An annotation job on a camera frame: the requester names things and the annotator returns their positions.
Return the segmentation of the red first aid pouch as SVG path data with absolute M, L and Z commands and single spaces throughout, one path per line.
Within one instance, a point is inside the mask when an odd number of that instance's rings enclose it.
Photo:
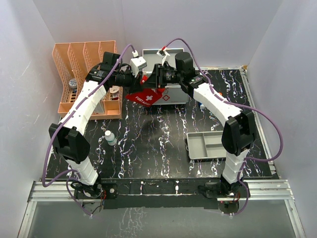
M 141 85 L 147 78 L 148 77 L 145 75 L 142 76 Z M 160 98 L 162 98 L 163 92 L 165 90 L 164 88 L 143 88 L 142 92 L 129 93 L 129 89 L 130 88 L 128 88 L 128 93 L 125 98 L 145 107 L 150 107 Z

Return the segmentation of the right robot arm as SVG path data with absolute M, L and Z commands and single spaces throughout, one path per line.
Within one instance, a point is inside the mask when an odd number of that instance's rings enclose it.
M 242 170 L 250 147 L 257 138 L 252 110 L 241 110 L 215 91 L 210 78 L 190 53 L 177 53 L 174 67 L 169 65 L 170 55 L 166 48 L 159 49 L 157 55 L 161 62 L 154 65 L 143 87 L 158 90 L 169 83 L 179 84 L 184 93 L 203 104 L 221 122 L 221 143 L 226 151 L 226 160 L 220 181 L 213 189 L 219 195 L 233 196 L 244 185 Z

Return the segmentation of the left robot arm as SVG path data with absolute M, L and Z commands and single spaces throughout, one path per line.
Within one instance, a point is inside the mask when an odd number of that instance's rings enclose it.
M 88 72 L 83 88 L 74 105 L 58 124 L 51 124 L 49 149 L 53 149 L 70 166 L 75 180 L 75 190 L 96 198 L 102 193 L 102 182 L 90 159 L 90 143 L 85 139 L 85 129 L 97 104 L 113 86 L 137 88 L 140 71 L 146 61 L 132 52 L 129 64 L 123 63 L 123 55 L 105 52 L 103 61 Z

